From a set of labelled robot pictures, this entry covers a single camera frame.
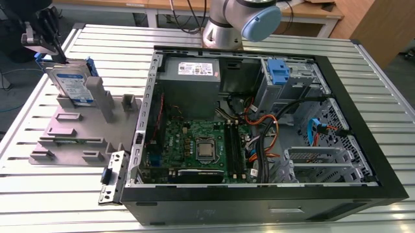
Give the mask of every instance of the orange wire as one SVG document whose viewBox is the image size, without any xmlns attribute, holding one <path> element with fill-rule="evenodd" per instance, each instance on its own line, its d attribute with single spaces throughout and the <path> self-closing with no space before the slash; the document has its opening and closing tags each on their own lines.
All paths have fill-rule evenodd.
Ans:
<svg viewBox="0 0 415 233">
<path fill-rule="evenodd" d="M 266 157 L 280 157 L 280 155 L 278 155 L 278 154 L 268 153 L 268 154 L 266 154 Z M 254 154 L 249 157 L 248 162 L 250 163 L 250 162 L 253 162 L 256 159 L 257 159 L 257 156 L 256 156 L 256 153 L 254 153 Z"/>
<path fill-rule="evenodd" d="M 278 135 L 277 120 L 276 120 L 276 117 L 274 117 L 273 115 L 268 114 L 268 115 L 264 115 L 257 121 L 249 121 L 248 116 L 246 116 L 246 112 L 248 112 L 248 110 L 249 110 L 249 107 L 250 107 L 252 103 L 253 103 L 253 98 L 252 98 L 252 100 L 250 100 L 249 106 L 245 108 L 245 111 L 244 111 L 246 123 L 248 123 L 249 125 L 257 125 L 257 124 L 260 124 L 260 123 L 264 121 L 264 119 L 270 118 L 270 119 L 273 120 L 273 122 L 274 122 L 274 125 L 276 125 L 276 134 L 274 134 L 274 137 L 273 137 L 273 139 L 272 139 L 272 142 L 270 142 L 269 146 L 268 146 L 266 149 L 265 149 L 265 152 L 268 152 L 268 151 L 272 149 L 273 145 L 274 145 L 276 138 L 277 138 L 277 135 Z"/>
<path fill-rule="evenodd" d="M 330 126 L 330 125 L 326 125 L 326 128 L 333 129 L 333 130 L 337 130 L 337 127 L 333 127 L 333 126 Z"/>
<path fill-rule="evenodd" d="M 316 135 L 313 136 L 313 141 L 312 141 L 313 146 L 317 145 L 317 141 L 318 141 L 318 133 L 316 133 Z"/>
</svg>

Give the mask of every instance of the white sticker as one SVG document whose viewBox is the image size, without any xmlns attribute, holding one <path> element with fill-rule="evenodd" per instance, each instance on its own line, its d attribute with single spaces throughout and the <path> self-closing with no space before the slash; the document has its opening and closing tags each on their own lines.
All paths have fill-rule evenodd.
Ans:
<svg viewBox="0 0 415 233">
<path fill-rule="evenodd" d="M 137 7 L 144 7 L 144 4 L 136 4 L 136 3 L 126 3 L 126 6 L 137 6 Z"/>
<path fill-rule="evenodd" d="M 257 176 L 257 170 L 256 169 L 250 169 L 250 176 Z"/>
<path fill-rule="evenodd" d="M 249 108 L 250 108 L 250 110 L 256 113 L 257 108 L 253 106 L 253 104 L 250 104 Z"/>
<path fill-rule="evenodd" d="M 212 76 L 213 65 L 212 63 L 180 62 L 178 74 Z"/>
<path fill-rule="evenodd" d="M 341 16 L 325 16 L 325 18 L 341 18 Z"/>
<path fill-rule="evenodd" d="M 93 98 L 84 86 L 84 76 L 80 74 L 55 74 L 55 77 L 69 99 L 80 105 L 89 105 L 93 102 Z"/>
</svg>

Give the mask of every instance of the power supply label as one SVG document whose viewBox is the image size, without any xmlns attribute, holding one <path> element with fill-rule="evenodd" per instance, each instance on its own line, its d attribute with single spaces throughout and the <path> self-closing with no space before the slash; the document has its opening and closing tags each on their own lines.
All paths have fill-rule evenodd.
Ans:
<svg viewBox="0 0 415 233">
<path fill-rule="evenodd" d="M 213 76 L 213 64 L 181 62 L 178 63 L 178 74 Z"/>
<path fill-rule="evenodd" d="M 69 99 L 78 105 L 89 105 L 93 98 L 89 90 L 84 86 L 84 76 L 80 74 L 55 74 L 57 81 Z"/>
</svg>

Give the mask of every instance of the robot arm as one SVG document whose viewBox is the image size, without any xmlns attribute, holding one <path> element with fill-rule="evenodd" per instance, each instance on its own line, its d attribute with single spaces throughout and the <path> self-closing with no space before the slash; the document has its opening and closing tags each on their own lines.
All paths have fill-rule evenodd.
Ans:
<svg viewBox="0 0 415 233">
<path fill-rule="evenodd" d="M 21 44 L 27 49 L 51 56 L 57 63 L 66 63 L 59 48 L 55 7 L 47 8 L 51 0 L 0 0 L 7 15 L 25 27 Z"/>
<path fill-rule="evenodd" d="M 202 33 L 204 45 L 214 49 L 236 49 L 241 46 L 241 37 L 261 41 L 278 23 L 276 0 L 214 0 Z"/>
</svg>

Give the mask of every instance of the table leg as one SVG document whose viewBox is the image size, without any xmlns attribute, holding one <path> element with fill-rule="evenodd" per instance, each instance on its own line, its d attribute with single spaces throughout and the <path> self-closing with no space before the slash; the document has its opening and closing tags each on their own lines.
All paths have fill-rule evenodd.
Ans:
<svg viewBox="0 0 415 233">
<path fill-rule="evenodd" d="M 157 28 L 158 22 L 157 22 L 157 10 L 156 9 L 145 9 L 146 13 L 146 20 L 148 20 L 148 27 L 149 28 Z"/>
<path fill-rule="evenodd" d="M 322 25 L 321 29 L 320 29 L 320 32 L 318 32 L 318 35 L 317 37 L 322 37 L 322 38 L 328 38 L 329 37 L 329 34 L 336 26 L 336 23 L 337 23 L 337 19 L 334 18 L 326 18 L 325 19 L 325 24 Z"/>
</svg>

